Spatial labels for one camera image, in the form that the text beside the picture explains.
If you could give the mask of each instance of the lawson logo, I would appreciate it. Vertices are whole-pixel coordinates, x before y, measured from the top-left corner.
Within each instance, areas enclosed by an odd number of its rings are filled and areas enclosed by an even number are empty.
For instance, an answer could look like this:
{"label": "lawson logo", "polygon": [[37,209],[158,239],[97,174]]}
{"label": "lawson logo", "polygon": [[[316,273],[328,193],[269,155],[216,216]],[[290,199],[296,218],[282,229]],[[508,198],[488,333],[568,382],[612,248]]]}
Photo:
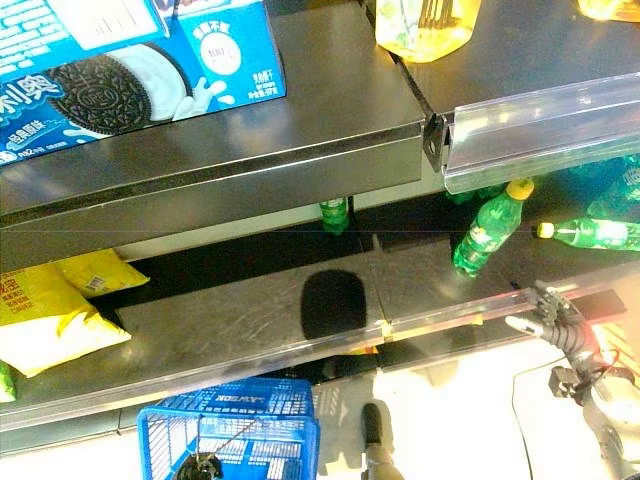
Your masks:
{"label": "lawson logo", "polygon": [[266,398],[251,397],[248,395],[218,395],[216,400],[219,402],[259,403],[264,402]]}

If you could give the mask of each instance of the metal shelf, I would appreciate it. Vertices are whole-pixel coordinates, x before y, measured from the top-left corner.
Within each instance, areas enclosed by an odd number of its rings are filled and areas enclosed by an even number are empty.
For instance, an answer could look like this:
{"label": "metal shelf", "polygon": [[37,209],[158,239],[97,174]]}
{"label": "metal shelf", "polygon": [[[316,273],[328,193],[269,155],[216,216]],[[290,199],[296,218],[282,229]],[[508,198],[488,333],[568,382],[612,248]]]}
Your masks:
{"label": "metal shelf", "polygon": [[432,63],[404,63],[429,118],[425,152],[447,189],[640,150],[640,76],[629,75],[640,72],[638,45],[637,24],[592,20],[576,2],[483,2],[468,44]]}
{"label": "metal shelf", "polygon": [[[357,234],[334,239],[311,224],[142,261],[138,268],[151,283],[122,292],[110,307],[132,340],[31,379],[19,376],[18,401],[0,407],[0,431],[150,402],[522,312],[533,308],[526,287],[536,279],[553,283],[569,298],[605,291],[625,277],[640,281],[634,252],[576,255],[559,242],[532,238],[526,226],[476,280],[453,270],[446,232],[409,248],[362,251],[359,245]],[[247,257],[256,248],[261,255]],[[246,272],[259,262],[275,271]],[[238,279],[234,270],[244,277]],[[314,281],[318,275],[323,282]],[[191,287],[181,285],[189,282]]]}
{"label": "metal shelf", "polygon": [[0,269],[419,180],[424,113],[365,13],[297,7],[286,98],[0,168]]}

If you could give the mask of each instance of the blue oreo box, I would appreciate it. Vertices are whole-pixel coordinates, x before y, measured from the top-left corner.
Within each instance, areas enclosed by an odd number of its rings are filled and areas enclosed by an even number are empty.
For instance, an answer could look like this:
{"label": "blue oreo box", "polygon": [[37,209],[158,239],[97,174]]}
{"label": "blue oreo box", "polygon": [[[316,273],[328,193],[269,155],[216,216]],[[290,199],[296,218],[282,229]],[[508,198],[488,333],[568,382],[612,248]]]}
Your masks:
{"label": "blue oreo box", "polygon": [[165,24],[168,37],[2,78],[0,166],[285,95],[262,1],[184,1]]}

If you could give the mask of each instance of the chip bag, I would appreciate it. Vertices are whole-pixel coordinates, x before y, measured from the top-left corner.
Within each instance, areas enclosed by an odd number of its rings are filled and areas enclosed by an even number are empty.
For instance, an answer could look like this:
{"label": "chip bag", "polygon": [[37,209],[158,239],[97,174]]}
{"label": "chip bag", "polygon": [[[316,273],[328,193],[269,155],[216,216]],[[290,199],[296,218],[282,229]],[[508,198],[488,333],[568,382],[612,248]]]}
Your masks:
{"label": "chip bag", "polygon": [[85,298],[137,287],[149,281],[149,277],[120,260],[111,248],[58,260],[54,265]]}
{"label": "chip bag", "polygon": [[0,360],[27,377],[130,338],[53,264],[0,275]]}

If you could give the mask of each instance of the yellow bottle cap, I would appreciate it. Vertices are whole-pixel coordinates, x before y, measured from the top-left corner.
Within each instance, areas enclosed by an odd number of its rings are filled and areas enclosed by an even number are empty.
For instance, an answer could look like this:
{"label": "yellow bottle cap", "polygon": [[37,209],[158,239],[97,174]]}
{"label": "yellow bottle cap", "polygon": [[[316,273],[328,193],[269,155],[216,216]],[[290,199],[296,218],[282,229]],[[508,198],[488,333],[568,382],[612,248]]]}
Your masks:
{"label": "yellow bottle cap", "polygon": [[513,180],[507,185],[507,195],[514,200],[526,200],[533,192],[533,182],[528,178]]}
{"label": "yellow bottle cap", "polygon": [[553,223],[543,222],[538,225],[538,237],[540,238],[551,238],[553,237],[553,233],[556,228],[553,226]]}

